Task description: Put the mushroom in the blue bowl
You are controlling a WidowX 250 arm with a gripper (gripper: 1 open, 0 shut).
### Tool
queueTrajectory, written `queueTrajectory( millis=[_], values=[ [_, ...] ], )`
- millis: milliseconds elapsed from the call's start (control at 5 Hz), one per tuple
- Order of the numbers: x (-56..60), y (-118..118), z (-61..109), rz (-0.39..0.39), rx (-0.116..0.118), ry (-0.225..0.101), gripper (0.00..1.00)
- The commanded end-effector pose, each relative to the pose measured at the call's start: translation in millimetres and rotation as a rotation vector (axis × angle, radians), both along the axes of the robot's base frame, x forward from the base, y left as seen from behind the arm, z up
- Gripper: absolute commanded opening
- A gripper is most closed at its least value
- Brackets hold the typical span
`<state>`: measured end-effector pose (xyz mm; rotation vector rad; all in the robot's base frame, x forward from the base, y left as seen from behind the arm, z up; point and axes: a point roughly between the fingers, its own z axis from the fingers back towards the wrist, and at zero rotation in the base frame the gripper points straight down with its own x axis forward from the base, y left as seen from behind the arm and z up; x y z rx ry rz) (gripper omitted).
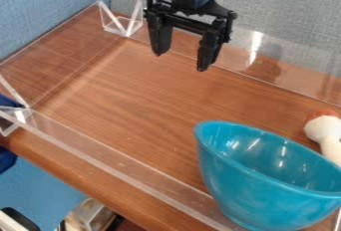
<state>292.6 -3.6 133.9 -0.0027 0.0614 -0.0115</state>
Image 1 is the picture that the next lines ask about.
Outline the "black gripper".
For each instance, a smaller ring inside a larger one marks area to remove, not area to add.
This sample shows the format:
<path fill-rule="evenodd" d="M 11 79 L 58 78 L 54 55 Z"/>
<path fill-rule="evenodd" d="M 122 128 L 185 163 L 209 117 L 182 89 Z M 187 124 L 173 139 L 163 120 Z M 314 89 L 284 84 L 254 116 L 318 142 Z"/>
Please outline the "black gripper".
<path fill-rule="evenodd" d="M 215 62 L 221 46 L 231 38 L 237 13 L 209 0 L 197 8 L 183 7 L 171 0 L 147 0 L 144 17 L 148 21 L 154 53 L 161 56 L 171 48 L 171 32 L 179 28 L 202 35 L 197 53 L 197 70 L 203 72 Z"/>

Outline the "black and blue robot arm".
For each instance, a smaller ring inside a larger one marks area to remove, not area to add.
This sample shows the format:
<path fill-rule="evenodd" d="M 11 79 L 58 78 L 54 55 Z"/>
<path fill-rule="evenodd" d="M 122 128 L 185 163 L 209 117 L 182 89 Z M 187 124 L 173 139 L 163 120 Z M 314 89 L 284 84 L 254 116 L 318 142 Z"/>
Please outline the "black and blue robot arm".
<path fill-rule="evenodd" d="M 203 72 L 215 63 L 221 47 L 231 40 L 237 13 L 215 0 L 147 0 L 144 17 L 154 53 L 171 48 L 173 28 L 202 35 L 197 50 L 197 70 Z"/>

